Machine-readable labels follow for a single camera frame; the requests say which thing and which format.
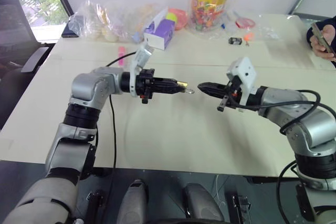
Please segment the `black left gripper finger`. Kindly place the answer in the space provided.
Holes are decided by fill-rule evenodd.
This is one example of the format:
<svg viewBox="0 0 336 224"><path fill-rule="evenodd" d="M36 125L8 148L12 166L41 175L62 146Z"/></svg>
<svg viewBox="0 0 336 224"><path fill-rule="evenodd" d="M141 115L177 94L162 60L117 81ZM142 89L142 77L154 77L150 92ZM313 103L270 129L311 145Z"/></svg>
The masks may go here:
<svg viewBox="0 0 336 224"><path fill-rule="evenodd" d="M163 87L159 87L159 86L155 86L154 87L154 93L164 93L164 94L175 94L175 93L179 93L182 91L182 87L181 86L163 86Z"/></svg>
<svg viewBox="0 0 336 224"><path fill-rule="evenodd" d="M154 78L154 85L156 87L179 87L180 84L177 80L171 78Z"/></svg>

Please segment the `person's hand under phone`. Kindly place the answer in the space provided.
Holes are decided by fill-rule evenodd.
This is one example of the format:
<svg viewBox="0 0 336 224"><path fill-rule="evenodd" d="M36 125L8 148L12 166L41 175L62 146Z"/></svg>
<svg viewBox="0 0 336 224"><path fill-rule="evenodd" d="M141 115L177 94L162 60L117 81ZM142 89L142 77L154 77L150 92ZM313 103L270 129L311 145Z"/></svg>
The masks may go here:
<svg viewBox="0 0 336 224"><path fill-rule="evenodd" d="M310 38L310 45L314 54L322 59L328 61L335 61L335 55L333 53L329 53L326 51L326 48L319 44L316 36L311 36Z"/></svg>

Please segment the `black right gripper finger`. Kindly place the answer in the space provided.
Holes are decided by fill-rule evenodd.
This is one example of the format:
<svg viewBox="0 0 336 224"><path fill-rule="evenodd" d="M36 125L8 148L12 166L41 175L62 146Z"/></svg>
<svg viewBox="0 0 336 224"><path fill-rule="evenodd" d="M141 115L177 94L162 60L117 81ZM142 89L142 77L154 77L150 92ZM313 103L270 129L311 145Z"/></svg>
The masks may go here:
<svg viewBox="0 0 336 224"><path fill-rule="evenodd" d="M198 84L197 87L202 92L220 92L224 91L226 88L225 85L214 82L203 82Z"/></svg>
<svg viewBox="0 0 336 224"><path fill-rule="evenodd" d="M208 96L222 99L226 94L224 90L200 89L200 91Z"/></svg>

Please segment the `person's hand behind phone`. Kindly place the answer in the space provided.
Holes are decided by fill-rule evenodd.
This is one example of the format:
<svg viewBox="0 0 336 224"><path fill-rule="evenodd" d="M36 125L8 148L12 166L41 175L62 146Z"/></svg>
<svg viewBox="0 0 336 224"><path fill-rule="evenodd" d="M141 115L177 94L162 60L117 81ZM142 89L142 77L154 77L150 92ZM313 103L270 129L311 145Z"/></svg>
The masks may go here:
<svg viewBox="0 0 336 224"><path fill-rule="evenodd" d="M332 25L325 25L322 34L328 45L331 46L335 39L335 28Z"/></svg>

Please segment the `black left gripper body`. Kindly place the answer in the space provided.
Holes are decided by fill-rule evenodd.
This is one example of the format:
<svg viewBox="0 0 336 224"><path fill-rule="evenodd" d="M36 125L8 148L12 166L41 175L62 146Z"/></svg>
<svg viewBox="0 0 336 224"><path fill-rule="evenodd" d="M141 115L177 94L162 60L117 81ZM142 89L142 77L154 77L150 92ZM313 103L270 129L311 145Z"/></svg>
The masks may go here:
<svg viewBox="0 0 336 224"><path fill-rule="evenodd" d="M136 94L140 97L142 104L148 104L148 101L152 99L154 72L154 69L142 69L141 72L136 76L135 91Z"/></svg>

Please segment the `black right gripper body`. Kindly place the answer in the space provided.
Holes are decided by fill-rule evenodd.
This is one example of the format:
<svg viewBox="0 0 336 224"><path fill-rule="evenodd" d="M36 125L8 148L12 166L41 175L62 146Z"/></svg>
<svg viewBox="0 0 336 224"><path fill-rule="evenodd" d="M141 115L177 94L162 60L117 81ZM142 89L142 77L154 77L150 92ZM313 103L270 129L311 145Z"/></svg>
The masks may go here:
<svg viewBox="0 0 336 224"><path fill-rule="evenodd" d="M242 96L241 84L242 81L239 76L234 76L225 86L221 101L217 107L219 112L223 112L226 107L232 109L240 108L239 102Z"/></svg>

